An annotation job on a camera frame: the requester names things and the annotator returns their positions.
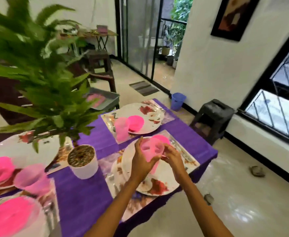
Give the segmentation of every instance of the white plate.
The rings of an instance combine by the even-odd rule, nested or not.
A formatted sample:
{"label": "white plate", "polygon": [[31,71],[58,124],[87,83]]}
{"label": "white plate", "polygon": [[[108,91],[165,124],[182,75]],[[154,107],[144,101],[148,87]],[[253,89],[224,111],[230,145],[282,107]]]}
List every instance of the white plate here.
{"label": "white plate", "polygon": [[[130,143],[125,151],[123,152],[123,157],[122,157],[122,170],[123,170],[123,175],[126,180],[130,178],[131,174],[131,165],[132,165],[132,158],[135,155],[136,149],[135,149],[135,143],[137,140],[133,141]],[[148,190],[151,189],[152,187],[152,182],[151,179],[156,179],[158,181],[163,182],[167,188],[168,191],[164,191],[161,195],[167,195],[174,191],[177,187],[179,187],[179,183],[176,182],[172,168],[170,165],[162,160],[159,161],[158,167],[155,171],[154,175],[147,175],[145,179],[145,183],[142,183],[138,188],[137,191],[140,193],[143,193],[145,195],[151,195],[151,196],[159,196],[157,194],[151,194],[148,192]]]}
{"label": "white plate", "polygon": [[[8,156],[12,158],[12,162],[16,169],[23,169],[32,164],[41,163],[47,167],[58,154],[59,136],[55,135],[39,141],[39,153],[37,154],[32,144],[27,144],[19,140],[19,135],[13,135],[0,143],[0,157]],[[0,190],[13,187],[0,187]]]}
{"label": "white plate", "polygon": [[155,131],[159,128],[164,119],[164,113],[161,110],[154,110],[153,112],[148,112],[146,115],[140,111],[141,107],[147,107],[154,110],[151,106],[142,103],[132,103],[125,105],[116,113],[116,118],[129,117],[129,116],[141,116],[144,119],[144,125],[138,132],[130,132],[133,134],[147,134]]}

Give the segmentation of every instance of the dining table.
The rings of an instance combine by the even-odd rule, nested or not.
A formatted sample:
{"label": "dining table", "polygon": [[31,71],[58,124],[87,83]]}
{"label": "dining table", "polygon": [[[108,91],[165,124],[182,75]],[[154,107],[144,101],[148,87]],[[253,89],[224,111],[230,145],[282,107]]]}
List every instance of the dining table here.
{"label": "dining table", "polygon": [[[157,99],[154,99],[154,101],[175,119],[161,125],[156,131],[143,136],[152,136],[162,130],[167,130],[199,162],[200,166],[190,173],[193,182],[197,183],[211,160],[217,157],[218,151],[165,105]],[[98,160],[126,148],[135,138],[140,137],[137,136],[134,139],[117,144],[100,116],[90,126],[95,128],[90,135],[80,134],[78,144],[93,146]],[[55,181],[62,236],[82,237],[113,201],[101,168],[98,168],[94,176],[84,180],[77,178],[70,167],[51,173],[49,177],[54,178]],[[154,212],[164,206],[172,195],[181,190],[181,187],[178,187],[170,194],[157,197],[128,220],[121,221],[115,236],[126,237],[132,229],[148,221]]]}

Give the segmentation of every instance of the white flower pot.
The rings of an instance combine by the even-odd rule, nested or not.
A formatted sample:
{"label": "white flower pot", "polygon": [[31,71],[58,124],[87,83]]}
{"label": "white flower pot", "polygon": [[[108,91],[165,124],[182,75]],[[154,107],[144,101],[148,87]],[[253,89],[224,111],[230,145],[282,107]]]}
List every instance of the white flower pot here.
{"label": "white flower pot", "polygon": [[80,179],[88,179],[91,178],[98,170],[98,161],[96,157],[96,151],[94,149],[95,155],[94,158],[87,165],[83,167],[73,167],[69,164],[74,175],[76,175]]}
{"label": "white flower pot", "polygon": [[176,69],[177,62],[178,62],[178,61],[176,61],[176,60],[173,61],[173,65],[172,65],[172,66],[173,66],[174,69]]}

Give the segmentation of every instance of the white floor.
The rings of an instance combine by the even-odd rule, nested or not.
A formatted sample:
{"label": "white floor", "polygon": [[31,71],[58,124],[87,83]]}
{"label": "white floor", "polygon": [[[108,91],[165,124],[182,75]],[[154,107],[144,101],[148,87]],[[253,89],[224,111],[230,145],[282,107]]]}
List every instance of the white floor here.
{"label": "white floor", "polygon": [[[121,106],[157,98],[170,106],[168,96],[159,91],[142,96],[129,84],[144,80],[123,64],[114,61],[114,75]],[[98,81],[96,88],[109,90],[107,82]],[[193,116],[185,110],[177,115],[190,123]],[[218,158],[207,168],[197,187],[202,194],[214,197],[213,209],[234,236],[289,237],[289,183],[266,167],[265,178],[256,178],[249,166],[262,166],[227,139],[214,148]],[[151,219],[136,227],[129,237],[203,236],[190,209],[185,193],[175,194]]]}

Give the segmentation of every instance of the picture frame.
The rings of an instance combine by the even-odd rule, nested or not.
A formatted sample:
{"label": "picture frame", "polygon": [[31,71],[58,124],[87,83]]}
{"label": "picture frame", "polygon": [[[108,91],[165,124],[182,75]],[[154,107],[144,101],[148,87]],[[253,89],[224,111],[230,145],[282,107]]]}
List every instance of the picture frame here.
{"label": "picture frame", "polygon": [[260,0],[222,0],[211,35],[240,41]]}

